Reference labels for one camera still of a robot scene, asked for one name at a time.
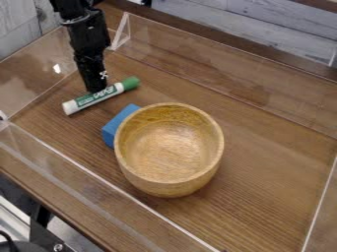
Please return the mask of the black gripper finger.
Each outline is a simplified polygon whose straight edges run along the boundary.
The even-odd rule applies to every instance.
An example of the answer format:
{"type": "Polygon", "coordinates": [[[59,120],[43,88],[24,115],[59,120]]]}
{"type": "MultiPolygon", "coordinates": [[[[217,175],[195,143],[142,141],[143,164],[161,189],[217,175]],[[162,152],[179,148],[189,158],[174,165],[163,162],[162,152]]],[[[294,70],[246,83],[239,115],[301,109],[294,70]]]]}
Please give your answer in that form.
{"type": "Polygon", "coordinates": [[[76,61],[76,65],[87,92],[98,93],[107,87],[107,71],[103,61],[83,58],[76,61]]]}

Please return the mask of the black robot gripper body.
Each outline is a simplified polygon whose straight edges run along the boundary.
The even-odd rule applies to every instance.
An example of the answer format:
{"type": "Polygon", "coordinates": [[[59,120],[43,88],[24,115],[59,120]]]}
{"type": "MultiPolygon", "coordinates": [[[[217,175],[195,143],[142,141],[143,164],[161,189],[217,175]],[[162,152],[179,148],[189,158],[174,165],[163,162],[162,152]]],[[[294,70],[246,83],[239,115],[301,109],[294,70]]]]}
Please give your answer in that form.
{"type": "Polygon", "coordinates": [[[67,28],[75,61],[102,65],[111,39],[104,12],[95,7],[100,0],[48,1],[67,28]]]}

